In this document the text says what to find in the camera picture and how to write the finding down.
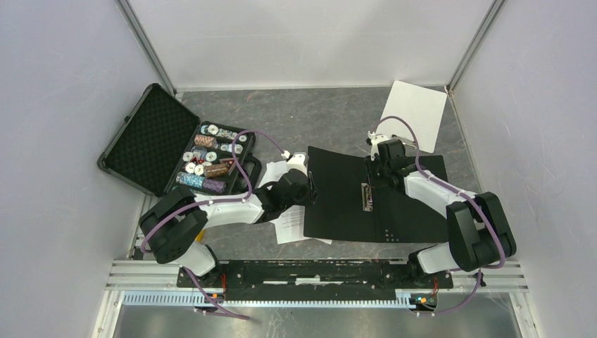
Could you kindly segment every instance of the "white wall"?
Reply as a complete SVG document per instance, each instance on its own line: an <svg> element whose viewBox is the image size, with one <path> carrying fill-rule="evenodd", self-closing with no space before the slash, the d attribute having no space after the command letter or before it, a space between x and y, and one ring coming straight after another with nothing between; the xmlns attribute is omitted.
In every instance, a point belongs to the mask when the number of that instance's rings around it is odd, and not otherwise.
<svg viewBox="0 0 597 338"><path fill-rule="evenodd" d="M455 89L545 337L597 330L596 15L589 0L508 1Z"/></svg>
<svg viewBox="0 0 597 338"><path fill-rule="evenodd" d="M491 0L131 0L174 85L448 83Z"/></svg>
<svg viewBox="0 0 597 338"><path fill-rule="evenodd" d="M96 167L157 80L111 0L0 5L0 336L88 337L141 193Z"/></svg>

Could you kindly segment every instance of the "metal frame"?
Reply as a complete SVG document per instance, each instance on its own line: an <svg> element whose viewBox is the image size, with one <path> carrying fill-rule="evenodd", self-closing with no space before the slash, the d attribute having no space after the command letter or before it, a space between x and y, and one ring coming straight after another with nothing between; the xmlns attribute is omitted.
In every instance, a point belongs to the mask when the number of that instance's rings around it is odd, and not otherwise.
<svg viewBox="0 0 597 338"><path fill-rule="evenodd" d="M193 306L204 303L195 288L177 287L180 266L157 264L155 261L114 261L106 284L92 338L112 337L122 305L128 306ZM474 272L452 273L454 288L440 289L439 293L467 293L475 285ZM508 261L497 270L484 270L487 286L479 293L508 293L523 338L539 338L533 316L529 288L517 261ZM221 292L220 288L206 288L208 293ZM234 307L309 307L309 308L407 308L405 299L410 294L430 293L431 289L397 289L395 301L338 301L338 302L284 302L284 301L228 301L223 306Z"/></svg>
<svg viewBox="0 0 597 338"><path fill-rule="evenodd" d="M176 94L176 88L174 87L172 80L168 76L168 73L166 72L164 65L160 61L160 58L158 57L156 50L153 48L153 45L149 41L147 33L145 33L145 30L143 29L143 26L141 25L141 22L139 21L137 14L135 14L134 9L132 8L129 0L116 0L116 3L118 4L118 7L120 7L122 15L129 23L129 26L131 27L133 34L137 38L139 45L145 52L147 58L149 59L151 66L158 74L162 82L162 85L168 92L170 92L170 94Z"/></svg>
<svg viewBox="0 0 597 338"><path fill-rule="evenodd" d="M476 54L479 45L487 35L489 28L493 25L496 16L502 9L504 3L505 0L494 0L494 2L491 3L491 6L485 14L485 17L483 18L481 25L479 26L479 28L477 28L477 32L475 33L470 44L468 45L467 50L463 55L463 58L460 60L458 67L456 67L456 71L452 75L450 82L446 85L446 89L449 92L452 92L454 88L456 88L456 86L458 85L458 82L462 78L463 73L468 68L472 57Z"/></svg>

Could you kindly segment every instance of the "case handle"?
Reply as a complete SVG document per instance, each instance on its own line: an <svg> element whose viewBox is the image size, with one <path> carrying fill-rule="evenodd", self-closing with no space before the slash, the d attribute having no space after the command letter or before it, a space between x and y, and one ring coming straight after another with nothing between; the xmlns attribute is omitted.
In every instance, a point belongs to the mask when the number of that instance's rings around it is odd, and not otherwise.
<svg viewBox="0 0 597 338"><path fill-rule="evenodd" d="M261 161L259 161L258 158L256 158L255 156L253 156L253 154L248 154L245 159L244 159L245 163L252 163L253 164L253 168L251 169L251 174L249 175L249 182L251 182L251 186L253 188L257 187L257 180L259 180L259 174L261 174L261 168L263 167L261 165ZM237 192L245 192L246 191L246 187L242 187L241 186L241 182L237 183L237 187L235 189Z"/></svg>

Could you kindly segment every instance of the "gray marble tabletop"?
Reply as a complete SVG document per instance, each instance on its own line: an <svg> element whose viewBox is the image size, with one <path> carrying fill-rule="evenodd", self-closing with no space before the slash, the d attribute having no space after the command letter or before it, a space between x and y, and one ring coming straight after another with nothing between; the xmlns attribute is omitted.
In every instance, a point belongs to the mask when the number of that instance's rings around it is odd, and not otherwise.
<svg viewBox="0 0 597 338"><path fill-rule="evenodd" d="M390 87L186 92L182 103L202 120L263 130L291 153L316 146L365 156L367 131L382 115L389 92ZM414 151L408 149L407 153L412 155ZM253 154L264 167L281 159L263 137L258 138ZM444 156L451 183L478 191L466 144L449 102L435 154ZM315 239L279 245L271 223L210 228L202 242L211 246L219 259L406 258L410 252L429 246L343 241L325 244Z"/></svg>

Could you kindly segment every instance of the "open aluminum case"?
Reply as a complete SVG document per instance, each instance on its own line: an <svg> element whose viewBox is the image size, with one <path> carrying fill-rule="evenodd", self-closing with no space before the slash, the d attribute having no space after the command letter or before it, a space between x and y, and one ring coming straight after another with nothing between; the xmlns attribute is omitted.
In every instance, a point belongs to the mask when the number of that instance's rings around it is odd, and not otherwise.
<svg viewBox="0 0 597 338"><path fill-rule="evenodd" d="M215 125L231 132L243 129L201 119L167 93L159 84L150 84L132 112L124 119L122 127L116 133L106 150L99 156L97 165L108 174L114 175L146 194L162 197L176 186L176 176L184 172L183 153L193 149L194 138L201 134L204 125ZM231 144L232 140L216 137L218 145ZM255 145L254 133L246 134L242 151L237 154L243 168L252 163L250 181L255 185L261 171L261 163L254 158L251 150ZM221 160L232 158L232 153L218 146L214 151ZM212 180L225 182L222 192L209 189L190 189L202 194L228 195L246 191L246 183L235 166L227 175L213 177Z"/></svg>

